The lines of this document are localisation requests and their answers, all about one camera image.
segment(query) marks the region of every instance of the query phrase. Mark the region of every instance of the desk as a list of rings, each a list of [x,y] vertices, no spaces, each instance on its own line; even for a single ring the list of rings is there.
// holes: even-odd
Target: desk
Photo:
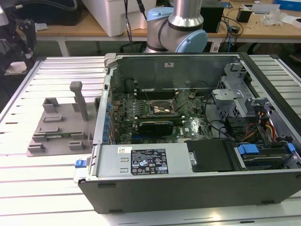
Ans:
[[[260,67],[269,68],[265,73],[273,85],[283,91],[284,82],[275,81],[275,77],[283,80],[289,76],[287,69],[275,66],[269,56],[252,57]],[[73,182],[75,161],[89,154],[26,157],[27,146],[44,111],[44,98],[56,97],[59,104],[74,103],[70,82],[82,81],[86,102],[93,102],[94,97],[101,95],[105,76],[103,62],[103,56],[49,57],[36,62],[0,114],[1,226],[237,226],[247,221],[254,221],[250,224],[253,226],[301,225],[301,192],[274,205],[101,215],[94,212]],[[285,80],[292,86],[292,81]],[[286,98],[296,102],[296,97]]]
[[[242,2],[231,2],[233,9],[239,8]],[[224,10],[226,16],[230,9]],[[282,10],[288,15],[301,16],[301,12]],[[231,11],[229,18],[235,19],[238,10]],[[242,23],[244,32],[237,42],[266,42],[266,43],[301,43],[301,30],[290,24],[283,26],[264,26],[260,23],[262,15],[251,14],[248,23]],[[227,35],[227,28],[224,23],[220,25],[218,33],[209,33],[208,41],[212,42],[211,52],[218,49]],[[132,31],[133,41],[146,41],[147,29]],[[84,12],[81,21],[76,26],[51,25],[46,31],[37,32],[37,40],[57,41],[62,55],[69,56],[66,41],[128,41],[126,33],[121,36],[108,37],[102,27],[96,22],[92,15]]]

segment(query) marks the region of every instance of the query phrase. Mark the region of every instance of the white box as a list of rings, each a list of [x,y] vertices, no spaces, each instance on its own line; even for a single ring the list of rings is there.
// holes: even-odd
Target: white box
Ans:
[[[301,29],[301,18],[297,18],[292,22],[292,25],[295,26],[296,28]]]
[[[126,32],[124,0],[82,0],[96,21],[108,36],[121,35]],[[156,0],[142,0],[145,14],[156,7]],[[136,0],[128,0],[127,16],[131,29],[145,29],[147,22],[140,12]]]

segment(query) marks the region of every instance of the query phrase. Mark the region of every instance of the power supply label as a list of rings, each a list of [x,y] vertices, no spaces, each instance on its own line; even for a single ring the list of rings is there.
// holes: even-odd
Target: power supply label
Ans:
[[[132,150],[131,173],[133,175],[168,173],[165,149]]]

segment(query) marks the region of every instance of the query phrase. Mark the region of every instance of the white table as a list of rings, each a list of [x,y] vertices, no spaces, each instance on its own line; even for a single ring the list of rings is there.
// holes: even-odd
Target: white table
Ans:
[[[73,103],[71,81],[87,102],[101,95],[103,57],[37,62],[0,115],[0,225],[301,225],[301,192],[281,204],[99,215],[73,182],[74,163],[88,154],[26,157],[45,97]]]

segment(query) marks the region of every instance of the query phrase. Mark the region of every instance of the blue object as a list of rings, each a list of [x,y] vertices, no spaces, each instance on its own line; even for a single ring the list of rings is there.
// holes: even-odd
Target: blue object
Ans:
[[[229,1],[224,1],[221,2],[222,6],[224,6],[224,8],[233,8],[233,6],[231,5],[231,3]]]
[[[294,147],[294,145],[292,143],[288,143],[287,148],[288,148],[288,150],[291,151],[291,153],[294,153],[296,151],[296,148]]]
[[[85,167],[87,167],[87,161],[86,160],[76,160],[74,167],[75,168],[85,168]]]
[[[231,44],[232,44],[232,28],[229,26],[230,29],[230,38],[229,38],[229,47],[228,47],[228,52],[230,52]]]
[[[201,53],[207,45],[208,35],[204,30],[197,30],[187,35],[179,44],[176,53]]]
[[[169,17],[174,11],[174,8],[172,7],[158,7],[158,8],[152,8],[147,13],[147,21],[151,20],[158,20],[162,18]]]
[[[111,110],[112,105],[110,103],[107,103],[107,111],[109,112]]]
[[[258,154],[259,150],[256,145],[245,144],[238,147],[240,154]]]
[[[274,0],[274,4],[280,4],[280,9],[301,11],[300,1]]]

